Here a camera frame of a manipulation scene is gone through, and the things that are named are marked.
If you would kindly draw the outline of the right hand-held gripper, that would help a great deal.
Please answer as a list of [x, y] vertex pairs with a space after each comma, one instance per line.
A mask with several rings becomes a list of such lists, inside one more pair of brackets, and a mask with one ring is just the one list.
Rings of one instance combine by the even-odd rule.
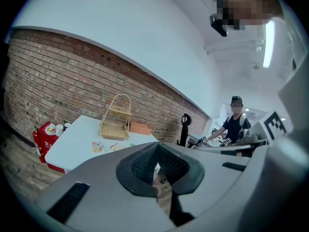
[[249, 129], [239, 132], [237, 145], [272, 144], [275, 139], [287, 133], [286, 128], [277, 112], [264, 116]]

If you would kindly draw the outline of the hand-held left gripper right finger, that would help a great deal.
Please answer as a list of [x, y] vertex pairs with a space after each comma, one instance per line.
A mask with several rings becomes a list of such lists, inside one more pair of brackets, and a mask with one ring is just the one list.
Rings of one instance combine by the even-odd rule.
[[158, 144], [160, 166], [172, 186], [170, 217], [161, 226], [249, 226], [248, 209], [268, 146], [251, 158]]

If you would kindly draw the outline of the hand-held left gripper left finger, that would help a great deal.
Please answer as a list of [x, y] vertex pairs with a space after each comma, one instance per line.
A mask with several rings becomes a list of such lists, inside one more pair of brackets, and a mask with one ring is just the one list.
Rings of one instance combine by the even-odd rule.
[[157, 143], [91, 158], [51, 184], [36, 205], [63, 229], [77, 232], [168, 232], [175, 228], [157, 203]]

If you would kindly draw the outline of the two-tier wicker basket stand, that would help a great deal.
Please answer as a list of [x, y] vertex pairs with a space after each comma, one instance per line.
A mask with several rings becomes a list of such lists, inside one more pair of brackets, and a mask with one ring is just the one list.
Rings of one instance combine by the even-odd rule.
[[[120, 97], [128, 101], [127, 108], [114, 104], [116, 99]], [[124, 93], [115, 95], [101, 120], [98, 136], [109, 139], [128, 139], [131, 116], [130, 97]]]

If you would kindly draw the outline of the black chair with round headrest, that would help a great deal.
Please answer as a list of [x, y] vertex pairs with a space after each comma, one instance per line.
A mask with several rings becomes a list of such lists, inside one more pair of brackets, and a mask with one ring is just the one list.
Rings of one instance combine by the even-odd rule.
[[181, 118], [181, 124], [182, 124], [181, 138], [180, 138], [180, 141], [177, 140], [177, 145], [180, 145], [183, 147], [186, 146], [186, 139], [188, 136], [188, 127], [191, 125], [191, 123], [192, 123], [191, 117], [188, 114], [184, 113], [184, 115]]

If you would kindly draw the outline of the red box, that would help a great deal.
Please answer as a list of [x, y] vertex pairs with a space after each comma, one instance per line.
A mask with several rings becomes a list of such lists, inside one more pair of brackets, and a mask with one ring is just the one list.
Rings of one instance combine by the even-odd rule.
[[[51, 147], [53, 146], [53, 144], [56, 142], [56, 140], [58, 139], [58, 137], [56, 135], [54, 136], [50, 136], [50, 135], [47, 135], [45, 133], [45, 128], [48, 126], [48, 125], [55, 125], [51, 122], [46, 122], [44, 125], [42, 125], [39, 129], [38, 129], [38, 132], [39, 132], [39, 135], [41, 137], [41, 143], [42, 143], [42, 148], [44, 150], [44, 153], [45, 153], [45, 157], [48, 153], [48, 151], [51, 149]], [[47, 166], [52, 169], [52, 170], [55, 170], [57, 172], [60, 172], [60, 173], [65, 173], [64, 169], [62, 168], [59, 168], [59, 167], [56, 167], [50, 163], [48, 163], [46, 161], [46, 164]]]

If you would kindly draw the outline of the orange cardboard box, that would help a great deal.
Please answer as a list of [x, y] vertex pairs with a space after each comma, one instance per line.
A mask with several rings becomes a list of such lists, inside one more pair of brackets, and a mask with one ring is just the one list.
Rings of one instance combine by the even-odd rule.
[[150, 135], [151, 128], [142, 123], [131, 121], [129, 125], [129, 131], [132, 133], [142, 134], [142, 135]]

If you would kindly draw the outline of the ceiling light tube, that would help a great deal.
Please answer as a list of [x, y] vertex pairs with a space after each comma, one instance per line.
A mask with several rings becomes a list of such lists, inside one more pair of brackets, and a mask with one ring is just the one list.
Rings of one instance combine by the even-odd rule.
[[274, 42], [275, 42], [275, 22], [273, 20], [269, 21], [265, 25], [265, 55], [263, 61], [263, 67], [269, 68], [272, 60]]

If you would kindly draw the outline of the red fire extinguisher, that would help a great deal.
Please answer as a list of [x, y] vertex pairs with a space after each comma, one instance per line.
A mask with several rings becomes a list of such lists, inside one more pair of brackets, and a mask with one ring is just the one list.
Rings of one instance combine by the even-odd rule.
[[45, 153], [44, 153], [44, 150], [42, 148], [42, 143], [41, 143], [41, 137], [39, 135], [39, 132], [38, 132], [38, 129], [37, 129], [36, 126], [34, 127], [34, 131], [32, 133], [32, 136], [33, 136], [35, 149], [36, 149], [37, 155], [39, 156], [40, 162], [46, 163]]

